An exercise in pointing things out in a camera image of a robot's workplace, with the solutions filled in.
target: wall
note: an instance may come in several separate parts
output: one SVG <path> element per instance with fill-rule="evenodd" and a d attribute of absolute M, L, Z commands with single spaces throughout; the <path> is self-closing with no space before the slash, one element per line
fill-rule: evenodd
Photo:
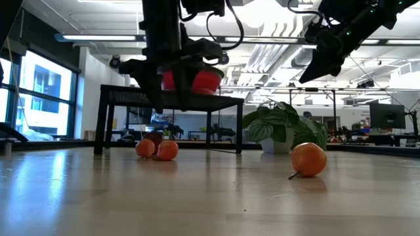
<path fill-rule="evenodd" d="M 313 116 L 333 117 L 334 112 L 332 106 L 320 108 L 316 106 L 294 107 L 299 115 L 303 115 L 304 111 L 309 111 Z M 244 106 L 243 114 L 246 115 L 257 109 L 256 106 Z M 223 115 L 236 115 L 236 107 L 224 109 Z M 341 123 L 339 126 L 347 126 L 350 128 L 354 123 L 359 123 L 370 117 L 369 107 L 337 107 L 337 116 L 340 117 Z"/>
<path fill-rule="evenodd" d="M 82 138 L 84 130 L 96 130 L 101 85 L 125 86 L 126 78 L 94 57 L 87 47 L 80 49 L 79 84 L 77 88 L 75 137 Z M 116 107 L 117 129 L 124 127 L 125 108 Z"/>
<path fill-rule="evenodd" d="M 309 111 L 313 116 L 333 117 L 333 108 L 295 107 L 295 109 L 299 115 L 302 115 L 304 111 Z M 255 110 L 255 106 L 244 106 L 243 114 L 248 114 Z M 172 110 L 165 110 L 164 113 L 172 116 Z M 366 117 L 370 117 L 370 112 L 369 108 L 337 108 L 337 116 L 340 117 L 340 127 L 347 126 L 350 128 L 354 123 L 360 123 L 361 120 L 366 120 Z M 211 121 L 212 124 L 219 122 L 217 112 L 212 114 Z M 175 111 L 175 124 L 179 125 L 179 127 L 184 130 L 182 139 L 187 139 L 188 131 L 200 131 L 201 127 L 206 127 L 206 122 L 207 115 L 204 112 L 187 111 L 182 113 L 180 111 Z M 231 128 L 236 132 L 236 107 L 224 109 L 222 111 L 221 124 L 223 128 Z M 200 140 L 205 139 L 204 133 L 198 134 L 200 135 Z"/>
<path fill-rule="evenodd" d="M 61 66 L 79 66 L 79 47 L 73 43 L 58 42 L 54 34 L 61 33 L 27 10 L 21 8 L 10 30 L 9 37 L 22 45 L 35 45 L 46 52 L 44 56 L 56 60 Z"/>
<path fill-rule="evenodd" d="M 420 88 L 420 71 L 407 73 L 404 75 L 399 75 L 397 73 L 393 73 L 391 76 L 390 84 L 393 88 L 398 89 L 418 89 Z M 392 94 L 392 97 L 396 100 L 391 101 L 392 104 L 399 104 L 401 103 L 406 108 L 417 111 L 417 126 L 420 128 L 420 92 L 395 92 Z M 406 116 L 406 129 L 402 132 L 413 132 L 413 122 L 411 121 L 409 116 Z"/>
<path fill-rule="evenodd" d="M 211 116 L 211 124 L 214 125 L 215 123 L 219 123 L 219 116 L 217 113 L 212 114 Z M 220 123 L 222 124 L 223 128 L 231 128 L 233 131 L 236 132 L 236 115 L 222 115 L 220 118 Z M 186 113 L 175 113 L 175 125 L 178 125 L 181 129 L 184 130 L 184 135 L 181 139 L 188 138 L 188 131 L 200 131 L 201 127 L 207 126 L 207 114 L 204 112 L 193 113 L 190 114 L 189 112 Z M 200 140 L 205 140 L 205 133 L 193 133 L 193 135 L 199 135 Z"/>

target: fluorescent light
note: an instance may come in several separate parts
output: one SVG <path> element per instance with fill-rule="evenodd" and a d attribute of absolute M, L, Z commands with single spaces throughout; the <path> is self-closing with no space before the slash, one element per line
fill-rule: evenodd
<path fill-rule="evenodd" d="M 379 43 L 378 39 L 366 39 L 365 41 L 362 42 L 362 45 L 374 45 Z"/>
<path fill-rule="evenodd" d="M 192 36 L 192 37 L 189 37 L 189 38 L 192 39 L 192 40 L 194 40 L 194 41 L 197 41 L 197 40 L 200 40 L 200 39 L 207 39 L 207 40 L 213 41 L 213 38 L 212 37 L 196 37 L 196 36 Z"/>
<path fill-rule="evenodd" d="M 77 0 L 80 3 L 125 3 L 125 4 L 142 4 L 139 0 Z"/>
<path fill-rule="evenodd" d="M 395 45 L 420 45 L 420 40 L 388 40 L 387 44 L 395 44 Z"/>
<path fill-rule="evenodd" d="M 226 37 L 226 42 L 238 42 L 239 37 Z M 243 42 L 255 42 L 255 43 L 297 43 L 297 39 L 288 38 L 270 38 L 270 37 L 244 37 Z"/>
<path fill-rule="evenodd" d="M 304 49 L 316 49 L 316 45 L 302 45 Z"/>
<path fill-rule="evenodd" d="M 63 38 L 78 41 L 136 41 L 135 36 L 122 35 L 63 35 Z"/>
<path fill-rule="evenodd" d="M 256 89 L 255 86 L 220 86 L 221 89 Z"/>

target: white pot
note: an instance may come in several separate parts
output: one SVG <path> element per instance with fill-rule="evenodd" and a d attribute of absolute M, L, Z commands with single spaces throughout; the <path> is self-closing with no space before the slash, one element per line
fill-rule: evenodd
<path fill-rule="evenodd" d="M 261 147 L 265 153 L 286 154 L 290 152 L 294 138 L 295 132 L 293 131 L 293 129 L 286 128 L 286 142 L 276 142 L 271 138 L 267 138 L 261 141 Z"/>

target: green leaf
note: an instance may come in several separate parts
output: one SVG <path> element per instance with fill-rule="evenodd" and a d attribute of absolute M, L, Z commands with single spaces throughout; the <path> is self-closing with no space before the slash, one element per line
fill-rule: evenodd
<path fill-rule="evenodd" d="M 280 109 L 273 109 L 268 113 L 262 121 L 271 125 L 286 125 L 289 124 L 287 113 Z"/>
<path fill-rule="evenodd" d="M 259 114 L 259 119 L 264 118 L 266 115 L 268 115 L 270 113 L 270 108 L 268 107 L 258 107 L 257 108 L 258 114 Z"/>
<path fill-rule="evenodd" d="M 291 128 L 299 124 L 299 115 L 294 113 L 287 113 L 287 120 L 289 121 L 287 127 Z"/>
<path fill-rule="evenodd" d="M 301 127 L 308 127 L 311 129 L 312 133 L 317 135 L 318 133 L 318 128 L 316 127 L 316 125 L 308 118 L 300 116 L 299 119 L 301 120 L 302 123 L 300 123 Z"/>
<path fill-rule="evenodd" d="M 260 120 L 254 121 L 249 127 L 249 137 L 253 142 L 260 142 L 271 136 L 274 127 Z"/>
<path fill-rule="evenodd" d="M 293 108 L 293 106 L 291 106 L 290 104 L 287 104 L 285 102 L 279 102 L 277 104 L 277 106 L 279 106 L 281 109 L 285 110 L 288 113 L 294 113 L 297 115 L 297 111 L 295 108 Z"/>
<path fill-rule="evenodd" d="M 256 119 L 258 119 L 259 113 L 258 111 L 251 112 L 250 114 L 243 117 L 242 121 L 242 128 L 248 128 L 248 126 L 254 122 Z"/>
<path fill-rule="evenodd" d="M 276 142 L 286 142 L 286 128 L 284 125 L 275 125 L 271 138 Z"/>
<path fill-rule="evenodd" d="M 308 128 L 308 127 L 302 128 L 295 135 L 295 138 L 293 139 L 292 149 L 295 148 L 296 146 L 298 146 L 299 144 L 303 144 L 303 143 L 306 143 L 306 142 L 312 142 L 314 144 L 316 144 L 318 142 L 316 136 L 311 131 L 311 129 Z"/>

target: orange fruit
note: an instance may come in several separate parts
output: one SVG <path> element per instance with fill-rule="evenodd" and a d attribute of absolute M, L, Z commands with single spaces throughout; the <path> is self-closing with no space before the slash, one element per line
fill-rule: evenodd
<path fill-rule="evenodd" d="M 165 140 L 160 143 L 157 150 L 157 156 L 164 161 L 169 161 L 177 157 L 178 144 L 171 140 Z"/>
<path fill-rule="evenodd" d="M 149 158 L 155 152 L 155 143 L 149 139 L 142 139 L 136 145 L 136 152 L 139 157 Z"/>
<path fill-rule="evenodd" d="M 291 161 L 297 173 L 303 177 L 311 177 L 321 173 L 326 167 L 327 155 L 316 144 L 304 143 L 291 151 Z"/>

